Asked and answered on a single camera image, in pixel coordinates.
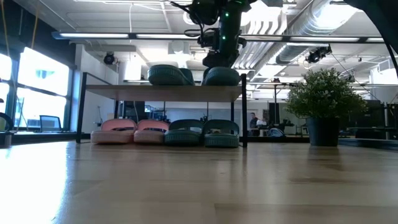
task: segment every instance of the fluorescent light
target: fluorescent light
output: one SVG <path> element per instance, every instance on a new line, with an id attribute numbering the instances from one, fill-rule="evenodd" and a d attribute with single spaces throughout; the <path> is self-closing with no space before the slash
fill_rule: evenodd
<path id="1" fill-rule="evenodd" d="M 303 42 L 357 42 L 359 37 L 291 37 L 291 41 Z"/>
<path id="2" fill-rule="evenodd" d="M 371 38 L 368 38 L 367 40 L 366 40 L 366 42 L 380 42 L 380 43 L 384 43 L 384 39 L 383 38 L 380 38 L 380 37 L 371 37 Z"/>
<path id="3" fill-rule="evenodd" d="M 240 35 L 241 37 L 245 38 L 247 41 L 281 41 L 281 36 L 273 36 L 273 35 Z"/>
<path id="4" fill-rule="evenodd" d="M 198 37 L 188 37 L 184 34 L 137 34 L 137 39 L 192 39 L 196 40 Z"/>
<path id="5" fill-rule="evenodd" d="M 329 47 L 329 44 L 314 44 L 314 43 L 286 43 L 288 46 L 297 47 Z"/>
<path id="6" fill-rule="evenodd" d="M 138 1 L 138 0 L 74 0 L 75 2 L 99 2 L 99 3 L 119 3 L 119 4 L 160 4 L 160 1 Z M 191 3 L 191 0 L 178 0 L 177 3 Z"/>
<path id="7" fill-rule="evenodd" d="M 123 82 L 130 82 L 130 83 L 149 83 L 148 80 L 123 80 Z"/>
<path id="8" fill-rule="evenodd" d="M 115 38 L 115 39 L 128 39 L 128 34 L 91 34 L 91 33 L 60 33 L 61 37 L 64 38 Z"/>

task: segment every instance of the black robotic arm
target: black robotic arm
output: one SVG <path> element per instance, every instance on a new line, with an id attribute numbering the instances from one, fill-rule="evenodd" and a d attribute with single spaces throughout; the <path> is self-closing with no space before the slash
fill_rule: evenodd
<path id="1" fill-rule="evenodd" d="M 398 52 L 398 1 L 345 0 L 345 2 L 363 10 L 377 27 L 386 43 Z"/>

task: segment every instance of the light fixture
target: light fixture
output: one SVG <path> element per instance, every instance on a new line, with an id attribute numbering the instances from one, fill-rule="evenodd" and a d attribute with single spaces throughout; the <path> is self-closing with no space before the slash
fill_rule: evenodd
<path id="1" fill-rule="evenodd" d="M 105 4 L 160 4 L 160 1 L 145 1 L 145 0 L 74 0 L 75 2 L 98 2 Z M 189 4 L 191 0 L 177 0 L 177 3 Z"/>
<path id="2" fill-rule="evenodd" d="M 142 40 L 197 40 L 199 33 L 195 37 L 188 37 L 185 34 L 140 34 L 140 33 L 63 33 L 52 32 L 55 39 L 142 39 Z M 285 42 L 290 45 L 319 45 L 325 43 L 332 44 L 383 44 L 381 37 L 344 37 L 344 36 L 299 36 L 299 35 L 251 35 L 242 34 L 248 42 Z"/>
<path id="3" fill-rule="evenodd" d="M 313 44 L 313 43 L 286 43 L 288 46 L 295 47 L 328 47 L 329 44 Z"/>
<path id="4" fill-rule="evenodd" d="M 196 40 L 197 38 L 188 37 L 185 34 L 137 34 L 137 39 Z"/>
<path id="5" fill-rule="evenodd" d="M 384 39 L 380 37 L 370 37 L 366 40 L 366 42 L 380 42 L 384 43 Z"/>
<path id="6" fill-rule="evenodd" d="M 100 33 L 60 33 L 61 37 L 80 39 L 80 38 L 93 38 L 93 39 L 128 39 L 128 34 L 100 34 Z"/>
<path id="7" fill-rule="evenodd" d="M 291 41 L 295 42 L 358 42 L 359 37 L 291 37 Z"/>
<path id="8" fill-rule="evenodd" d="M 278 35 L 247 35 L 242 34 L 241 37 L 245 38 L 247 41 L 281 41 L 282 37 Z"/>

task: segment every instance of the wooden tabletop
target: wooden tabletop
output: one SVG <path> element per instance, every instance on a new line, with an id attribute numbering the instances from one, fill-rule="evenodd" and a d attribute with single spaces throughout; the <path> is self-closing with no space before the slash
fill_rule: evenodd
<path id="1" fill-rule="evenodd" d="M 234 102 L 240 86 L 87 85 L 86 90 L 114 100 Z"/>

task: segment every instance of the security camera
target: security camera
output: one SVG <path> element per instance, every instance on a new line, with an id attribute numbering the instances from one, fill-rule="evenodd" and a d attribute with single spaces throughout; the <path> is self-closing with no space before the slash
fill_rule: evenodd
<path id="1" fill-rule="evenodd" d="M 114 52 L 107 52 L 104 58 L 104 63 L 106 65 L 114 65 L 117 62 L 117 58 L 114 56 Z"/>

